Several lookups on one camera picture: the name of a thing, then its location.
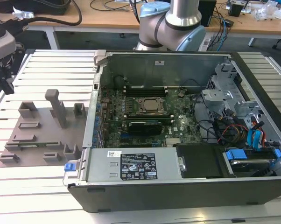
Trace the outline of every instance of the gray stand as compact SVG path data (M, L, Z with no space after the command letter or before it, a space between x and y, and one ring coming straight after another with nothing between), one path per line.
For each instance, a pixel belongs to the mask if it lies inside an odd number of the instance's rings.
M20 117L0 156L0 167L55 166L81 156L86 108L65 108L58 90L47 90L52 108L36 108L23 102Z

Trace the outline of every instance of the power supply label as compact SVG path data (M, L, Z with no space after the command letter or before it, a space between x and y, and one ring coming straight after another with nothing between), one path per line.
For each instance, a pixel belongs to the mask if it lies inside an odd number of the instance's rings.
M120 173L124 181L157 179L155 154L121 154Z

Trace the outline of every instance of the floor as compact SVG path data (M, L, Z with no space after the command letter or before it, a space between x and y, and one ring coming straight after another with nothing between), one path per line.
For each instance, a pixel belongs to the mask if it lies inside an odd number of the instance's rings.
M112 33L57 32L57 37L61 49L131 50L138 42L138 34L124 34L124 38L121 38L119 34ZM25 31L16 40L24 44L25 49L50 49L42 31ZM281 66L281 44L277 49L272 49L276 41L258 39L253 47L249 47L249 38L227 38L220 51L262 52L272 56Z

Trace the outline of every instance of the blue release tab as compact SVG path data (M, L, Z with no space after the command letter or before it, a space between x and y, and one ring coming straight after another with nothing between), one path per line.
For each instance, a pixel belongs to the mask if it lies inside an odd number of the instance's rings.
M275 150L274 150L274 153L275 153L275 155L276 155L277 158L281 157L281 152L280 152L279 149L275 149Z
M76 163L66 163L64 166L65 172L76 171Z
M230 149L226 152L228 160L245 160L247 156L243 149Z

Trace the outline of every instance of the cpu socket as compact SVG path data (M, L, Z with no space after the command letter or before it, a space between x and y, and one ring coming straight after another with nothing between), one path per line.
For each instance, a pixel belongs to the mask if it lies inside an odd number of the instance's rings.
M156 114L164 113L163 99L159 97L138 99L138 114Z

